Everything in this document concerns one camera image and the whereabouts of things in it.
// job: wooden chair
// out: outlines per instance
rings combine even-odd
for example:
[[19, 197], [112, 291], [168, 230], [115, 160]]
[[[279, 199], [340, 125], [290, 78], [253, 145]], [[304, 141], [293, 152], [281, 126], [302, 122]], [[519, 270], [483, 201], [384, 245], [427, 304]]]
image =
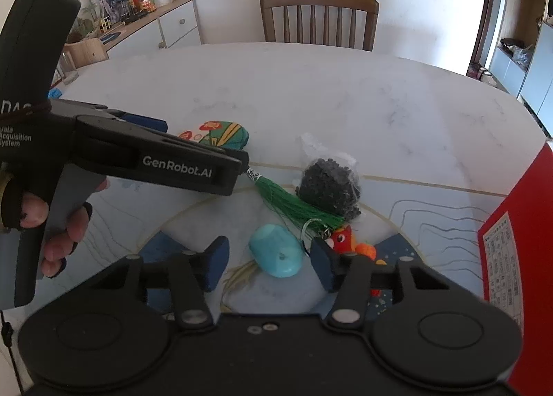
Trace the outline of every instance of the wooden chair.
[[365, 32], [363, 37], [363, 49], [372, 51], [374, 43], [374, 35], [377, 29], [378, 18], [378, 1], [376, 0], [260, 0], [261, 16], [263, 18], [263, 29], [265, 31], [265, 41], [275, 42], [275, 26], [273, 18], [273, 7], [284, 7], [284, 42], [290, 42], [290, 22], [288, 18], [288, 6], [297, 6], [297, 31], [298, 43], [303, 43], [303, 21], [302, 21], [302, 6], [311, 6], [311, 21], [309, 43], [316, 43], [316, 19], [315, 6], [324, 6], [324, 24], [322, 44], [328, 45], [328, 8], [329, 6], [338, 8], [337, 23], [336, 23], [336, 46], [342, 46], [342, 8], [352, 10], [351, 22], [349, 25], [349, 47], [355, 47], [356, 33], [356, 11], [367, 13], [365, 22]]
[[64, 51], [69, 51], [76, 68], [109, 59], [99, 38], [87, 38], [77, 43], [66, 43]]

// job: green tassel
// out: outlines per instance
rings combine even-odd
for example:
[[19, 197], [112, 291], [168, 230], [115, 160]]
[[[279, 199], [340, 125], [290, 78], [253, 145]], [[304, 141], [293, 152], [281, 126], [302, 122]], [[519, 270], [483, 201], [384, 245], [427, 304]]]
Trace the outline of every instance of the green tassel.
[[345, 224], [343, 217], [317, 209], [251, 168], [248, 169], [247, 174], [255, 183], [265, 203], [277, 214], [289, 219], [298, 229], [301, 230], [309, 220], [319, 219], [320, 221], [309, 223], [308, 230], [314, 232], [316, 236], [321, 236], [324, 233], [330, 235], [331, 232]]

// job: red box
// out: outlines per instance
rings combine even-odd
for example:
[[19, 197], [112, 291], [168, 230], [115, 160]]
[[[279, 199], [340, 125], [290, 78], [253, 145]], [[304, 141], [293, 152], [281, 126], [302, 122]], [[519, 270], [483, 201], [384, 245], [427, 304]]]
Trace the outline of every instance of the red box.
[[509, 313], [523, 349], [508, 380], [524, 396], [553, 394], [553, 151], [546, 143], [478, 231], [484, 297]]

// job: screw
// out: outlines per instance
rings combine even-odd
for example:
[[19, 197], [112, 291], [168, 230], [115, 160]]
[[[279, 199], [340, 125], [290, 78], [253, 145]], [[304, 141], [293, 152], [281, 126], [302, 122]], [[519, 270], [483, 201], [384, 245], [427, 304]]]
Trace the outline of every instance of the screw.
[[263, 329], [261, 329], [261, 327], [259, 327], [259, 326], [249, 326], [248, 327], [248, 333], [251, 333], [253, 335], [259, 335], [262, 332], [263, 332]]
[[201, 324], [208, 320], [203, 310], [185, 310], [180, 317], [186, 324]]
[[267, 332], [274, 332], [278, 330], [278, 324], [275, 324], [273, 322], [266, 322], [263, 325], [263, 330], [266, 330]]
[[358, 321], [361, 315], [356, 310], [340, 308], [332, 313], [332, 317], [335, 321], [341, 322], [342, 324], [351, 324]]

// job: drawer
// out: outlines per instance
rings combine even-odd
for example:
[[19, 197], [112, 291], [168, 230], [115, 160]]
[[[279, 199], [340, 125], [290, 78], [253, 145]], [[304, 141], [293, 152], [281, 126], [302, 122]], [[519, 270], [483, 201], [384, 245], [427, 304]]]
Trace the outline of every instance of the drawer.
[[177, 7], [159, 18], [165, 44], [170, 47], [179, 38], [197, 26], [192, 1]]
[[183, 46], [195, 46], [201, 45], [200, 33], [198, 33], [198, 28], [195, 27], [189, 33], [186, 34], [183, 38], [177, 40], [171, 45], [171, 48], [181, 48]]

